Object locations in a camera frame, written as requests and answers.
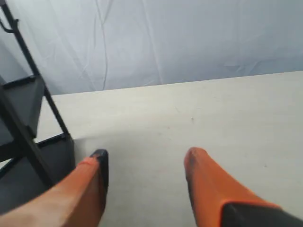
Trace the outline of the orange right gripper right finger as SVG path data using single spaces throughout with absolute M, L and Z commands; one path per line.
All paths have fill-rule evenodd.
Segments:
M 202 148 L 184 158 L 188 194 L 198 227 L 301 227 L 303 221 L 257 196 Z

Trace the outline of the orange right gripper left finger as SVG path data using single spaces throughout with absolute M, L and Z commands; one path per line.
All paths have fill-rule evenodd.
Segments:
M 2 215 L 2 227 L 97 227 L 104 214 L 109 158 L 105 149 L 84 158 L 57 185 Z

